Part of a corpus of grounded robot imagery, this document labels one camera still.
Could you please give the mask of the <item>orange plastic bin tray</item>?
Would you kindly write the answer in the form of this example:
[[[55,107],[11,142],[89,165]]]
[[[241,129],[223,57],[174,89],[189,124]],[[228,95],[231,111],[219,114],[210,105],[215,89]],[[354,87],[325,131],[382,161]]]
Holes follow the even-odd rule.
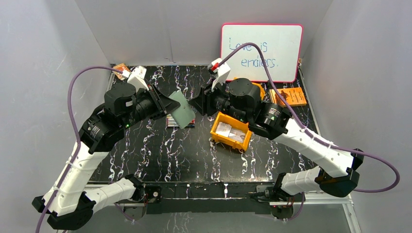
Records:
[[[263,97],[261,85],[246,78],[219,85],[206,102],[206,113],[217,113],[210,131],[211,140],[240,152],[246,151],[253,134],[249,127],[256,125]]]

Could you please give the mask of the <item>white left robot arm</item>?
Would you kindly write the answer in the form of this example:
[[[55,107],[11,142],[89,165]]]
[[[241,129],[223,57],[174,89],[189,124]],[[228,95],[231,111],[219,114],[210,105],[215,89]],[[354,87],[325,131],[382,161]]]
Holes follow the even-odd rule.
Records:
[[[132,174],[94,190],[86,191],[85,186],[127,129],[147,118],[162,118],[180,106],[154,85],[139,89],[129,83],[114,85],[77,133],[73,153],[58,180],[45,195],[33,199],[33,207],[51,228],[73,231],[106,206],[147,199],[144,182]]]

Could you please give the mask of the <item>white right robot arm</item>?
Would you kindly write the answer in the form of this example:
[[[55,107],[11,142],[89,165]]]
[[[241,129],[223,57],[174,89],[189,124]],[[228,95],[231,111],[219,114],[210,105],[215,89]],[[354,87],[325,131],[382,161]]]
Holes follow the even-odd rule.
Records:
[[[290,110],[272,102],[263,101],[262,88],[246,78],[229,84],[204,84],[189,104],[202,115],[221,112],[248,125],[254,134],[283,144],[309,158],[317,166],[297,173],[279,174],[274,196],[280,201],[308,191],[324,191],[343,198],[358,185],[357,168],[363,156],[338,151],[332,145],[319,143],[320,137],[309,129],[303,130],[293,119]]]

